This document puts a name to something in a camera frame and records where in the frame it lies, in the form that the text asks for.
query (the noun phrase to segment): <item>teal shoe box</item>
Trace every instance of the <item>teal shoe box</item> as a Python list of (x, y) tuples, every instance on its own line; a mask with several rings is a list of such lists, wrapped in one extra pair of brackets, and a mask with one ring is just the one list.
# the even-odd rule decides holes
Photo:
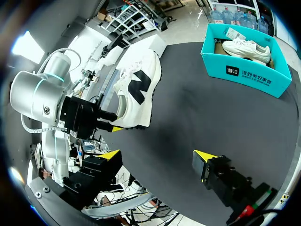
[[(271, 63), (265, 66), (226, 54), (221, 42), (230, 40), (226, 36), (230, 27), (244, 35), (246, 41), (253, 40), (260, 46), (269, 46)], [(241, 83), (277, 98), (292, 81), (288, 65), (276, 40), (253, 29), (230, 24), (208, 24), (201, 55), (210, 77)]]

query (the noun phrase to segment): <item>white paper label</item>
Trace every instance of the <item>white paper label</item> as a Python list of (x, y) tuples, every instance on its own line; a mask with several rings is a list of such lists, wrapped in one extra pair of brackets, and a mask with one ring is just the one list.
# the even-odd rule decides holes
[(240, 38), (240, 39), (243, 39), (243, 40), (246, 40), (246, 37), (244, 35), (242, 35), (241, 33), (235, 31), (233, 28), (229, 28), (228, 31), (227, 31), (227, 34), (226, 36), (230, 39), (235, 39), (235, 38)]
[(223, 24), (223, 23), (224, 23), (223, 20), (214, 20), (214, 22), (215, 22), (216, 24)]

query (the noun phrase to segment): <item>white sneaker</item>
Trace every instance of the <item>white sneaker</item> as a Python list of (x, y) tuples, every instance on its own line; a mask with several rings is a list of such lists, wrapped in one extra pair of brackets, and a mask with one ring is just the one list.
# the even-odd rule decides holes
[(161, 64), (157, 54), (147, 49), (140, 61), (132, 63), (120, 74), (113, 88), (119, 99), (118, 118), (111, 125), (131, 128), (149, 127), (152, 94), (161, 78)]
[(235, 38), (233, 41), (225, 41), (222, 47), (231, 56), (249, 58), (263, 65), (266, 65), (271, 59), (269, 47), (264, 48), (254, 41)]

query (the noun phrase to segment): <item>table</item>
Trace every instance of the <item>table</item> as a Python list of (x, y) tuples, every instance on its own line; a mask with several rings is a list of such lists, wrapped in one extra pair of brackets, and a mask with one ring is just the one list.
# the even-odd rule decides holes
[[(191, 166), (193, 150), (224, 154), (237, 171), (253, 178), (253, 186), (265, 182), (279, 190), (295, 153), (300, 82), (292, 82), (277, 99), (211, 78), (202, 45), (167, 46), (149, 128), (102, 131), (102, 136), (112, 150), (121, 149), (124, 166), (151, 193), (181, 214), (216, 226), (225, 225), (232, 210), (201, 184)], [(117, 107), (114, 94), (107, 110)]]

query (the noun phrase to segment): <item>blue water bottle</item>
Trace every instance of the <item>blue water bottle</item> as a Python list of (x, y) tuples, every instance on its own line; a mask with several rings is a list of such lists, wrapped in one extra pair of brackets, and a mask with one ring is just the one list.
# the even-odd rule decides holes
[(234, 14), (228, 11), (228, 8), (222, 12), (225, 24), (235, 24)]
[(237, 10), (237, 12), (234, 14), (234, 19), (235, 19), (235, 23), (236, 25), (240, 26), (240, 18), (244, 17), (244, 13), (239, 11), (239, 9)]
[(269, 25), (264, 21), (264, 17), (261, 16), (261, 19), (258, 20), (258, 30), (260, 32), (269, 34)]
[(251, 20), (252, 22), (252, 28), (257, 30), (257, 19), (256, 17), (249, 11), (247, 17)]
[(211, 11), (210, 15), (215, 24), (224, 23), (224, 16), (219, 11), (217, 11), (216, 8), (213, 8), (213, 11)]
[(240, 26), (253, 29), (252, 21), (244, 13), (244, 17), (239, 19)]

